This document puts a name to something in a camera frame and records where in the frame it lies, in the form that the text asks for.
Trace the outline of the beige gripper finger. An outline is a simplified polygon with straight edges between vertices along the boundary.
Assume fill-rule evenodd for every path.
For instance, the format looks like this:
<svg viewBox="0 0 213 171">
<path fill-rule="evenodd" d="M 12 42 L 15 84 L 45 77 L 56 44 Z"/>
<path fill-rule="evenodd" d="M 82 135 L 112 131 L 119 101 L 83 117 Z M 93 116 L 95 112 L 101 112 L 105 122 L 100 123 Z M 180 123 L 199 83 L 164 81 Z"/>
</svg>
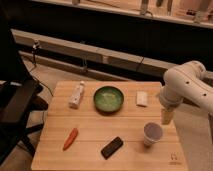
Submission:
<svg viewBox="0 0 213 171">
<path fill-rule="evenodd" d="M 161 111 L 161 122 L 163 125 L 168 125 L 173 119 L 174 112 L 172 109 L 164 108 Z"/>
</svg>

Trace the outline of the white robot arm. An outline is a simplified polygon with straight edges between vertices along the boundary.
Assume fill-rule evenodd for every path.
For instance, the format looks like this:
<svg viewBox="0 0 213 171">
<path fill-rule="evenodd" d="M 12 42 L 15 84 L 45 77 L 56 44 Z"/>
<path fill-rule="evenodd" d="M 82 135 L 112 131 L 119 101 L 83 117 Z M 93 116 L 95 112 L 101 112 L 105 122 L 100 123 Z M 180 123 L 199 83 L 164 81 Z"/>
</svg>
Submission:
<svg viewBox="0 0 213 171">
<path fill-rule="evenodd" d="M 213 87 L 203 78 L 205 66 L 199 61 L 190 61 L 168 69 L 163 76 L 165 85 L 159 92 L 161 123 L 168 125 L 174 116 L 174 109 L 183 99 L 188 99 L 213 117 Z"/>
</svg>

